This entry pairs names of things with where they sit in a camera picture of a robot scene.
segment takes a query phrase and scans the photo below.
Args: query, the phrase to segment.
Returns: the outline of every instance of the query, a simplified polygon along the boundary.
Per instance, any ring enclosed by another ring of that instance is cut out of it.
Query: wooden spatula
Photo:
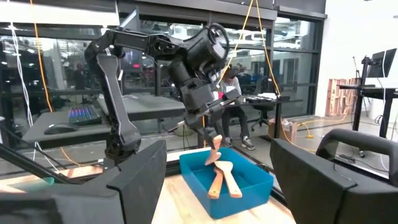
[[[242,191],[237,185],[234,177],[232,176],[232,162],[229,161],[215,161],[214,164],[223,171],[226,185],[228,186],[229,196],[232,198],[241,198]]]
[[[221,186],[223,185],[224,174],[219,168],[214,167],[214,172],[216,172],[216,177],[207,193],[207,197],[210,199],[218,199],[220,197]]]
[[[221,140],[223,140],[223,137],[221,135],[217,135],[216,137],[213,138],[214,149],[213,148],[210,149],[210,155],[205,162],[206,166],[214,163],[214,161],[217,161],[217,159],[221,157],[221,153],[218,152],[218,149],[220,148],[221,145]]]

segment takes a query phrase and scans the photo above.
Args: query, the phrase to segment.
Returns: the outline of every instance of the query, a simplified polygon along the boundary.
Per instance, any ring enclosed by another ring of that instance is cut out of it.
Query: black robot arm
[[[201,118],[220,114],[223,105],[239,96],[238,91],[230,91],[220,100],[215,100],[213,96],[216,84],[210,74],[223,68],[228,55],[228,51],[217,41],[221,36],[219,33],[226,39],[228,49],[228,36],[219,24],[204,27],[188,40],[171,41],[172,37],[162,34],[147,35],[116,29],[107,30],[102,37],[89,44],[85,59],[98,76],[109,111],[111,144],[106,149],[107,158],[119,163],[136,153],[141,144],[141,135],[128,120],[116,79],[119,59],[124,57],[123,47],[141,50],[155,60],[172,61],[169,74],[186,108],[184,122],[204,135],[209,144],[212,143],[214,132],[203,129]]]

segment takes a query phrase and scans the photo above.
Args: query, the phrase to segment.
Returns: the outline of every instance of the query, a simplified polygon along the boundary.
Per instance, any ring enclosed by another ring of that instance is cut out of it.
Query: cardboard box
[[[287,137],[287,139],[290,142],[294,143],[296,134],[297,134],[297,126],[298,126],[298,123],[295,121],[281,119],[280,124],[279,124],[279,138],[286,140],[286,137]],[[268,135],[271,138],[274,137],[274,128],[275,128],[275,118],[271,118],[269,120],[269,126],[268,126]]]

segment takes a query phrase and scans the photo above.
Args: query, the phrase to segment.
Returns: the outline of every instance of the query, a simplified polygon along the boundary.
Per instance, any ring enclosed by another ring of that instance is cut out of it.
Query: computer mouse
[[[62,134],[77,131],[79,126],[68,123],[51,124],[45,131],[44,134]]]

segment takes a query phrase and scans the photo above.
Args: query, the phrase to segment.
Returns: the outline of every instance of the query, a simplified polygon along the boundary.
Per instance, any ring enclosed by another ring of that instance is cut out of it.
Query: rgb keyboard
[[[70,124],[79,126],[102,123],[102,117],[93,105],[78,105],[70,108],[68,118]]]

